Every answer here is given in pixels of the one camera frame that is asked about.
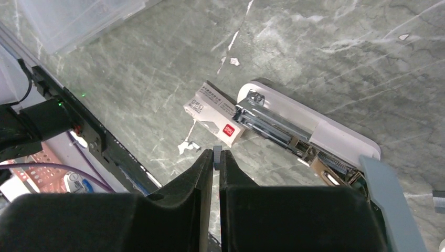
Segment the white plastic part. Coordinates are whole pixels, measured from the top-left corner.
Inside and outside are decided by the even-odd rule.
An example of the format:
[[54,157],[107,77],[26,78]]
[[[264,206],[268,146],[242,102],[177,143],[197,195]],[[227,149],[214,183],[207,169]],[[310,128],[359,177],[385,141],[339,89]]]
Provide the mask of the white plastic part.
[[68,53],[161,0],[19,0],[46,51]]
[[9,202],[12,202],[24,194],[31,193],[16,175],[13,175],[9,180],[0,185],[0,192],[3,193]]
[[445,252],[445,239],[439,245],[439,252]]
[[380,147],[371,139],[257,81],[241,87],[237,102],[243,100],[251,90],[265,96],[265,108],[310,133],[310,143],[359,169],[360,155],[380,160]]
[[65,187],[69,193],[86,193],[87,190],[82,185],[82,176],[74,172],[68,172],[63,177]]
[[82,147],[84,149],[88,148],[88,143],[85,141],[85,139],[78,136],[74,131],[71,130],[70,135],[77,141],[77,143],[73,143],[73,144],[78,144],[80,147]]

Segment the plastic container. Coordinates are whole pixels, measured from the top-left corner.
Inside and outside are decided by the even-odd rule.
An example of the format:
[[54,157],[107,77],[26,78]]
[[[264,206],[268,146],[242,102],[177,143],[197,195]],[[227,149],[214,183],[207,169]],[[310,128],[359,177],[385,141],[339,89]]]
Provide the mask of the plastic container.
[[17,60],[0,45],[0,104],[18,101],[28,89],[28,79]]
[[439,252],[445,252],[445,239],[439,245]]
[[19,0],[50,54],[68,53],[161,0]]

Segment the marble surface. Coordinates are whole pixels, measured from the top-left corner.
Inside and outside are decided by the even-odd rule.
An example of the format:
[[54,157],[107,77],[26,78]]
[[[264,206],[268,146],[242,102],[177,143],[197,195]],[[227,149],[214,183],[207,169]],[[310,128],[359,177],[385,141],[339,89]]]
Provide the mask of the marble surface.
[[[177,145],[193,125],[182,105],[205,80],[235,98],[249,80],[268,78],[381,146],[429,251],[445,237],[431,196],[445,190],[444,14],[443,0],[164,0],[68,55],[50,56],[17,0],[0,0],[0,20],[73,93],[86,94],[82,102],[161,183],[200,155],[179,155]],[[222,144],[200,125],[190,139],[202,148]],[[322,184],[250,132],[231,151],[259,184]],[[219,237],[214,189],[210,229]]]

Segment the purple cable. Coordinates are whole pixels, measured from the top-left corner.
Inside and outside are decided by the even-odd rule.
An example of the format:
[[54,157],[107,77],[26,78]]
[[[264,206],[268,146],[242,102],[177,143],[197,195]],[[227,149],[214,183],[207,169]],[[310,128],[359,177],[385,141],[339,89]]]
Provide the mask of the purple cable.
[[14,169],[14,168],[22,168],[22,167],[53,167],[53,168],[57,168],[57,169],[62,169],[62,170],[67,170],[67,171],[72,171],[75,173],[80,174],[81,176],[86,177],[87,179],[91,180],[92,182],[94,182],[96,185],[98,185],[99,187],[101,187],[102,189],[104,189],[106,192],[108,193],[114,193],[113,190],[111,190],[110,188],[108,188],[108,186],[106,186],[105,184],[103,184],[102,182],[100,182],[97,178],[91,176],[90,174],[68,166],[68,165],[64,165],[64,164],[53,164],[53,163],[22,163],[22,164],[4,164],[4,165],[0,165],[0,170],[5,170],[5,169]]
[[68,138],[71,140],[71,142],[73,143],[73,145],[76,147],[77,151],[79,152],[79,154],[82,156],[83,160],[85,160],[85,162],[88,164],[88,166],[90,167],[90,169],[97,175],[97,177],[100,178],[100,180],[112,191],[113,188],[111,188],[110,184],[107,183],[107,181],[102,177],[102,175],[100,175],[99,171],[94,167],[94,165],[90,162],[90,160],[88,160],[87,156],[85,156],[85,154],[82,152],[82,150],[80,149],[80,147],[76,144],[76,139],[74,139],[74,137],[69,133],[66,132]]

